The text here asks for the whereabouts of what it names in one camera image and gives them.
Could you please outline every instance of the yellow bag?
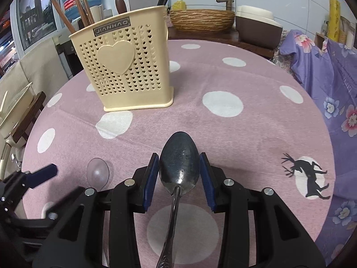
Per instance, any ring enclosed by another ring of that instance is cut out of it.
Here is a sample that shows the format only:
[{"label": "yellow bag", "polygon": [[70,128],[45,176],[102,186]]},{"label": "yellow bag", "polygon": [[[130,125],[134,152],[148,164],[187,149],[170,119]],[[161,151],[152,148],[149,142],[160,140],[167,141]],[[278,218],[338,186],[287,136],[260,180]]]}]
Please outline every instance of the yellow bag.
[{"label": "yellow bag", "polygon": [[340,33],[340,2],[338,0],[330,0],[330,21],[328,23],[327,37],[338,41]]}]

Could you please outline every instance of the screw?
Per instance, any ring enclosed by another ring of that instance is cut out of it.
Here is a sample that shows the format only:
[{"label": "screw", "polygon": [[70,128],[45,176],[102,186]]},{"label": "screw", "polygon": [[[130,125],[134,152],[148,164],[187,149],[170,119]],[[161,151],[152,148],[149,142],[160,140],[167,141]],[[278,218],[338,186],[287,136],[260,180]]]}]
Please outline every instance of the screw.
[{"label": "screw", "polygon": [[273,194],[274,194],[274,191],[273,191],[273,189],[271,189],[270,187],[267,187],[267,188],[264,189],[264,193],[265,193],[266,195],[273,195]]},{"label": "screw", "polygon": [[227,178],[224,180],[224,185],[226,186],[232,186],[234,184],[234,180],[233,179],[230,179],[230,178]]},{"label": "screw", "polygon": [[51,220],[55,220],[56,218],[58,218],[58,214],[56,213],[49,213],[48,214],[48,218]]},{"label": "screw", "polygon": [[124,184],[126,186],[133,186],[135,184],[135,180],[133,180],[132,178],[129,178],[126,181],[124,181]]},{"label": "screw", "polygon": [[95,193],[94,188],[87,188],[86,191],[84,192],[84,194],[89,197],[91,195],[93,195]]}]

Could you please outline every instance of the blue flower print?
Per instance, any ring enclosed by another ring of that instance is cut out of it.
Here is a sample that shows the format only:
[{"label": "blue flower print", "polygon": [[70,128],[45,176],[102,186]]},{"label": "blue flower print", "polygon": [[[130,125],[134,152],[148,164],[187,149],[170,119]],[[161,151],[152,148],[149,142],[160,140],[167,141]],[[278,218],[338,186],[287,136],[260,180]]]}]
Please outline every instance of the blue flower print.
[{"label": "blue flower print", "polygon": [[344,201],[337,210],[335,210],[335,216],[332,221],[337,225],[342,223],[343,226],[347,225],[354,215],[357,214],[357,208],[355,208],[355,201]]},{"label": "blue flower print", "polygon": [[325,111],[325,117],[326,118],[331,118],[336,117],[338,115],[338,105],[340,104],[340,101],[335,101],[334,99],[327,97],[326,101],[324,102],[324,109]]},{"label": "blue flower print", "polygon": [[347,57],[348,54],[355,54],[351,49],[349,49],[346,45],[339,43],[339,46],[342,48],[342,56]]}]

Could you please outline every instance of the blue gripper pad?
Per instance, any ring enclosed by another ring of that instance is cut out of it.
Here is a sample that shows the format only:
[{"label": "blue gripper pad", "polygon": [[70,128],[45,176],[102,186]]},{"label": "blue gripper pad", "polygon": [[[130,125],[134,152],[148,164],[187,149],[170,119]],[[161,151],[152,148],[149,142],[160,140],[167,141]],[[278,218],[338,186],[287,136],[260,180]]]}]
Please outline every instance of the blue gripper pad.
[{"label": "blue gripper pad", "polygon": [[36,186],[46,182],[47,180],[57,175],[58,169],[54,164],[50,164],[40,170],[26,175],[25,185],[28,188],[35,188]]},{"label": "blue gripper pad", "polygon": [[203,159],[202,154],[199,155],[199,161],[201,164],[201,179],[206,194],[207,205],[211,208],[212,211],[215,211],[216,210],[215,190],[213,187],[210,174],[208,172],[208,166],[206,165],[206,162]]},{"label": "blue gripper pad", "polygon": [[154,162],[151,166],[149,177],[144,188],[144,202],[143,207],[145,211],[151,205],[152,196],[154,195],[154,189],[156,184],[156,179],[158,178],[158,155],[156,154]]}]

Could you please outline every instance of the white polka dot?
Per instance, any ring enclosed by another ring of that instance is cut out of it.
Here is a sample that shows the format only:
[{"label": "white polka dot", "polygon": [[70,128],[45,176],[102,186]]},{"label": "white polka dot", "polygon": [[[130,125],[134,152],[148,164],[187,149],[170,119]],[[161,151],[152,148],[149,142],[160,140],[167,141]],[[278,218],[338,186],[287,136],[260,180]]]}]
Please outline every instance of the white polka dot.
[{"label": "white polka dot", "polygon": [[[193,264],[206,259],[215,250],[218,227],[214,218],[204,209],[191,204],[178,208],[173,259],[176,264]],[[159,210],[147,226],[149,245],[157,255],[161,254],[167,232],[171,206]]]},{"label": "white polka dot", "polygon": [[52,207],[55,203],[53,201],[49,201],[47,203],[45,203],[45,205],[42,208],[42,213],[41,213],[41,218],[44,219],[46,218],[46,211]]},{"label": "white polka dot", "polygon": [[[312,164],[312,162],[314,161],[316,164],[318,164],[315,159],[308,157],[308,156],[302,156],[298,160],[304,160],[304,161],[309,162],[310,164]],[[320,168],[318,168],[318,166],[314,166],[314,170],[323,171]],[[294,175],[295,175],[295,184],[296,184],[298,191],[301,193],[301,195],[306,197],[306,195],[307,195],[307,176],[306,176],[305,172],[295,171]],[[325,177],[323,174],[316,173],[316,183],[320,187],[325,186]],[[312,195],[310,197],[307,197],[307,199],[317,199],[317,198],[319,198],[317,195]]]},{"label": "white polka dot", "polygon": [[110,112],[104,114],[95,127],[103,138],[113,139],[129,129],[132,119],[131,111]]},{"label": "white polka dot", "polygon": [[44,132],[37,144],[38,153],[45,152],[52,144],[53,139],[55,138],[56,131],[51,128]]},{"label": "white polka dot", "polygon": [[179,70],[181,65],[178,64],[178,62],[170,60],[170,72],[174,72]]},{"label": "white polka dot", "polygon": [[296,104],[301,104],[304,102],[303,97],[299,94],[297,90],[294,90],[292,87],[280,86],[280,91],[285,97],[287,97],[289,100]]},{"label": "white polka dot", "polygon": [[203,104],[220,117],[234,117],[243,111],[243,102],[229,92],[208,92],[202,98]]},{"label": "white polka dot", "polygon": [[50,99],[49,102],[47,103],[47,107],[51,108],[52,106],[54,106],[60,100],[61,97],[62,97],[61,93],[54,95],[52,99]]},{"label": "white polka dot", "polygon": [[197,48],[200,48],[201,46],[198,45],[198,44],[184,44],[181,46],[181,48],[184,48],[184,49],[197,49]]},{"label": "white polka dot", "polygon": [[226,57],[223,58],[222,61],[225,64],[231,65],[231,66],[236,66],[236,67],[242,67],[242,66],[246,66],[246,62],[241,60],[241,59],[237,59],[235,57]]},{"label": "white polka dot", "polygon": [[87,86],[87,92],[95,92],[94,86],[92,84]]}]

